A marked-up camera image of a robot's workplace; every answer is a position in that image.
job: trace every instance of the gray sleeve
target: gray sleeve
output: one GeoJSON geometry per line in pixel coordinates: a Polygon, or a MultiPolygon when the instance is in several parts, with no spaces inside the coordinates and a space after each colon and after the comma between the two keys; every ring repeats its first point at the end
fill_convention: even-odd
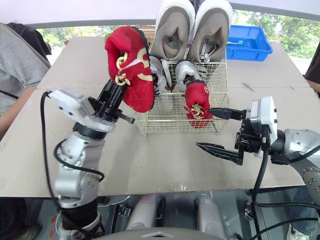
{"type": "Polygon", "coordinates": [[[15,77],[26,87],[36,87],[48,66],[22,38],[0,23],[0,69],[15,77]]]}

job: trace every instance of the window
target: window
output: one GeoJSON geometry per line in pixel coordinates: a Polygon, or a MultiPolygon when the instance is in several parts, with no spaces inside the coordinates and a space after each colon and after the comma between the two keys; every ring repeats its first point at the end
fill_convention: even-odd
{"type": "Polygon", "coordinates": [[[320,22],[269,13],[234,10],[234,25],[262,27],[269,40],[277,40],[305,74],[320,40],[320,22]]]}
{"type": "Polygon", "coordinates": [[[52,55],[47,58],[52,65],[59,57],[61,51],[64,49],[67,40],[75,36],[83,37],[104,37],[106,34],[111,33],[119,26],[75,26],[75,27],[56,27],[56,28],[43,28],[37,29],[43,36],[45,42],[51,46],[52,55]]]}
{"type": "MultiPolygon", "coordinates": [[[[234,25],[262,27],[269,40],[279,41],[301,74],[305,74],[320,39],[320,22],[297,17],[254,11],[234,10],[234,25]]],[[[65,46],[64,41],[74,36],[103,37],[118,28],[116,25],[79,26],[38,29],[52,48],[48,56],[51,64],[65,46]]]]}

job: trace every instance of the shoe logo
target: shoe logo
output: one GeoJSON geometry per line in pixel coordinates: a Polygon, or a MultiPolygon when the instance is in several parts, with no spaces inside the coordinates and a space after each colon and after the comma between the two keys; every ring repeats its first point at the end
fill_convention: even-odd
{"type": "Polygon", "coordinates": [[[138,54],[137,54],[137,56],[136,56],[136,58],[137,58],[140,62],[143,63],[143,67],[144,67],[144,68],[149,67],[149,61],[148,61],[148,60],[144,60],[144,55],[146,55],[146,54],[147,54],[147,50],[146,50],[145,48],[142,48],[142,49],[138,52],[138,54]]]}
{"type": "MultiPolygon", "coordinates": [[[[143,63],[143,67],[144,68],[148,68],[149,67],[149,61],[148,60],[144,60],[144,55],[147,54],[147,50],[145,48],[142,48],[138,54],[137,54],[137,59],[143,63]]],[[[151,75],[144,75],[143,73],[140,73],[137,75],[140,79],[144,80],[144,81],[148,81],[148,82],[152,82],[153,78],[151,75]]]]}
{"type": "Polygon", "coordinates": [[[204,91],[206,94],[209,94],[209,89],[206,86],[204,87],[204,91]]]}

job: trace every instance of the green foliage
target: green foliage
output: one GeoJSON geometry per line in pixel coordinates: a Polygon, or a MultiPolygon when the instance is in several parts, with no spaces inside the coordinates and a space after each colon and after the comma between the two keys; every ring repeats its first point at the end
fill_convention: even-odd
{"type": "Polygon", "coordinates": [[[235,11],[236,21],[247,17],[246,24],[262,27],[270,40],[278,40],[291,56],[311,59],[320,39],[320,22],[261,12],[235,11]]]}
{"type": "Polygon", "coordinates": [[[51,47],[62,47],[65,40],[72,37],[104,37],[119,26],[82,26],[82,27],[56,27],[37,29],[43,36],[45,42],[51,47]]]}
{"type": "Polygon", "coordinates": [[[247,22],[253,26],[262,27],[269,39],[277,38],[276,26],[282,20],[282,16],[253,11],[249,12],[248,16],[247,22]]]}

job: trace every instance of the person's arm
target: person's arm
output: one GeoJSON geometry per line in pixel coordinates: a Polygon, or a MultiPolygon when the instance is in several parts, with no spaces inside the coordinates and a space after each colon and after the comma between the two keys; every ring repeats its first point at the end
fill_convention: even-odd
{"type": "Polygon", "coordinates": [[[317,93],[320,93],[320,84],[319,83],[316,83],[314,81],[310,81],[308,79],[306,79],[306,81],[309,84],[310,88],[315,90],[317,93]]]}
{"type": "Polygon", "coordinates": [[[304,78],[314,91],[320,93],[320,60],[307,70],[304,78]]]}
{"type": "Polygon", "coordinates": [[[34,92],[34,87],[27,87],[19,99],[0,116],[0,139],[6,134],[10,125],[15,120],[16,116],[27,102],[30,95],[34,92]]]}

